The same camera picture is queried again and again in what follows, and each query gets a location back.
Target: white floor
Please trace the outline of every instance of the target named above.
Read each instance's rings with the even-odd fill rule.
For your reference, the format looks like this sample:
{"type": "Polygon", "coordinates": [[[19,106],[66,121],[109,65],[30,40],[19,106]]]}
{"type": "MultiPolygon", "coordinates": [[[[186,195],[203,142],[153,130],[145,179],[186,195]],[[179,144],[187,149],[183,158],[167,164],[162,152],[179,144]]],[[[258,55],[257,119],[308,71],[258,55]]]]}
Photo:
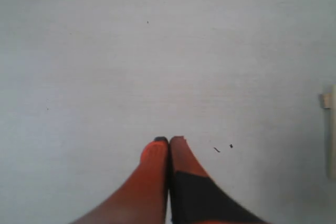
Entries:
{"type": "Polygon", "coordinates": [[[335,17],[336,0],[0,0],[1,224],[72,221],[158,135],[262,218],[335,224],[318,100],[335,17]]]}

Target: floor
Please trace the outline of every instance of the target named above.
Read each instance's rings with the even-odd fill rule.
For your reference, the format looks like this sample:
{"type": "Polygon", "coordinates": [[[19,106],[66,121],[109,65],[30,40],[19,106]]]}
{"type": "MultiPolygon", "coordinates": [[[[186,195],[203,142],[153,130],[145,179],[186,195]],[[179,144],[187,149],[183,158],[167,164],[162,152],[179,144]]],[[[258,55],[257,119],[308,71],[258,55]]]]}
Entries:
{"type": "Polygon", "coordinates": [[[0,6],[2,224],[74,220],[158,135],[184,135],[265,220],[336,223],[318,99],[336,83],[336,0],[0,6]]]}

